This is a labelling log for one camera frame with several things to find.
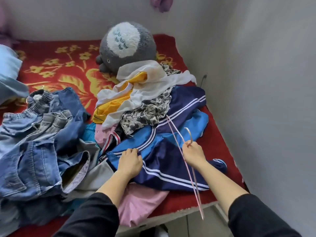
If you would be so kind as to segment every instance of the red bedspread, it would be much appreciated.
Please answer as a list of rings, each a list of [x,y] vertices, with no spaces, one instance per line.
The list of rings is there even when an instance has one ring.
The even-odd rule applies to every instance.
[[[161,34],[154,35],[157,44],[157,61],[171,65],[181,71],[187,70],[179,55],[175,39]],[[82,104],[93,113],[96,95],[101,89],[112,88],[118,83],[115,76],[101,74],[95,63],[100,41],[62,41],[62,42],[29,42],[22,41],[18,54],[23,60],[18,80],[30,87],[30,92],[44,88],[49,91],[72,87]],[[25,100],[11,100],[0,106],[0,116],[5,112],[21,112],[26,108]],[[198,139],[207,159],[219,158],[226,162],[227,176],[243,186],[242,177],[234,164],[228,148],[207,107],[201,111],[209,115],[209,123]],[[215,201],[211,191],[201,191],[203,204]],[[197,206],[193,193],[172,191],[150,217],[169,214],[182,209]],[[51,236],[67,218],[58,218],[45,226],[27,226],[10,236],[31,237]]]

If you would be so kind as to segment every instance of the plush toy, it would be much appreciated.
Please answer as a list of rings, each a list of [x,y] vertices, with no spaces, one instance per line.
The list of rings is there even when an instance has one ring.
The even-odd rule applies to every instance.
[[[138,23],[121,22],[105,34],[96,63],[101,72],[117,73],[125,64],[145,60],[156,60],[152,34]]]

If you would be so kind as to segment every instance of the left hand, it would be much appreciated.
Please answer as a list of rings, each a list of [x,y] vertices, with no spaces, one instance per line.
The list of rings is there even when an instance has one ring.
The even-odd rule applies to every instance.
[[[118,171],[126,174],[129,179],[137,176],[143,166],[142,156],[137,156],[137,151],[136,148],[127,149],[118,161]]]

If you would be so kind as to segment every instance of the black sleeve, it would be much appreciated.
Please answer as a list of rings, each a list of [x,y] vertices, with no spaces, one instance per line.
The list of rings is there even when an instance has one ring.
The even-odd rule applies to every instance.
[[[83,203],[53,237],[114,237],[119,213],[109,197],[95,193]]]
[[[235,199],[229,208],[228,219],[234,237],[301,237],[258,197],[251,194]]]

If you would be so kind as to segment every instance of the plastic hanger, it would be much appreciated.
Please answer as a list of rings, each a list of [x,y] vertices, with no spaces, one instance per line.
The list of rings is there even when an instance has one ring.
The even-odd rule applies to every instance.
[[[176,140],[176,143],[177,143],[177,145],[178,145],[178,147],[179,147],[179,150],[180,150],[180,153],[181,153],[181,155],[182,155],[182,158],[183,158],[183,160],[184,160],[184,163],[185,163],[185,166],[186,166],[186,169],[187,169],[187,171],[188,171],[188,174],[189,174],[189,177],[190,177],[190,181],[191,181],[191,184],[192,184],[192,187],[193,187],[193,191],[194,191],[194,194],[195,194],[195,198],[196,198],[196,200],[197,200],[197,205],[198,205],[198,208],[199,208],[199,210],[200,210],[201,217],[202,217],[202,219],[204,220],[204,212],[203,212],[203,209],[202,209],[202,203],[201,203],[200,193],[199,193],[199,191],[198,191],[198,186],[197,186],[198,183],[197,183],[197,179],[196,179],[196,177],[195,177],[194,168],[192,167],[192,173],[193,173],[193,178],[194,178],[194,182],[195,182],[195,187],[194,187],[194,184],[193,184],[193,181],[192,181],[192,177],[191,177],[191,174],[190,174],[190,171],[189,171],[188,164],[186,163],[186,161],[185,161],[185,159],[184,159],[184,156],[183,156],[181,147],[180,147],[180,145],[179,145],[179,143],[178,143],[178,141],[177,141],[177,139],[176,139],[176,136],[175,136],[175,134],[174,134],[174,132],[173,132],[173,130],[172,130],[172,127],[171,127],[170,123],[173,125],[173,127],[174,127],[175,130],[176,130],[176,132],[178,132],[178,134],[179,134],[180,137],[182,138],[183,143],[185,143],[184,138],[183,138],[183,136],[181,135],[181,133],[178,131],[178,129],[176,128],[176,126],[174,125],[174,123],[172,122],[172,120],[169,118],[168,115],[166,115],[166,118],[167,118],[168,125],[169,125],[169,127],[170,127],[170,129],[171,129],[171,132],[172,132],[172,134],[173,134],[173,136],[174,136],[174,139]],[[191,142],[187,145],[187,146],[190,146],[190,145],[192,144],[192,142],[193,142],[192,135],[191,135],[191,132],[190,132],[189,128],[185,127],[185,129],[186,129],[186,130],[189,132],[189,134],[190,134]]]

